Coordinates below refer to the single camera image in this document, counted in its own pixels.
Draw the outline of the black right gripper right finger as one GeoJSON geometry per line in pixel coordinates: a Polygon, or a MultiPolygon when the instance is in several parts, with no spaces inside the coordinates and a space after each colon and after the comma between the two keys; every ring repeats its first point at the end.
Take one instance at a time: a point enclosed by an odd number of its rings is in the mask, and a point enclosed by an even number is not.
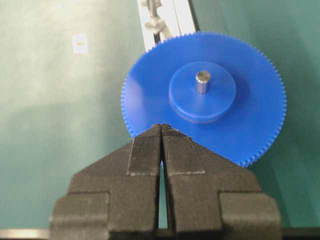
{"type": "Polygon", "coordinates": [[[277,202],[248,169],[161,127],[168,226],[177,240],[279,240],[277,202]]]}

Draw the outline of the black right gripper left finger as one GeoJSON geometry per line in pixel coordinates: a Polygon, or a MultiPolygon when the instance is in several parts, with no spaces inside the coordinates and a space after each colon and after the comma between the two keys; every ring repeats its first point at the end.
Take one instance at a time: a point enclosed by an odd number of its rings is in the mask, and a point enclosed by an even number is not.
{"type": "Polygon", "coordinates": [[[50,218],[52,240],[153,240],[158,227],[161,125],[74,174],[50,218]]]}

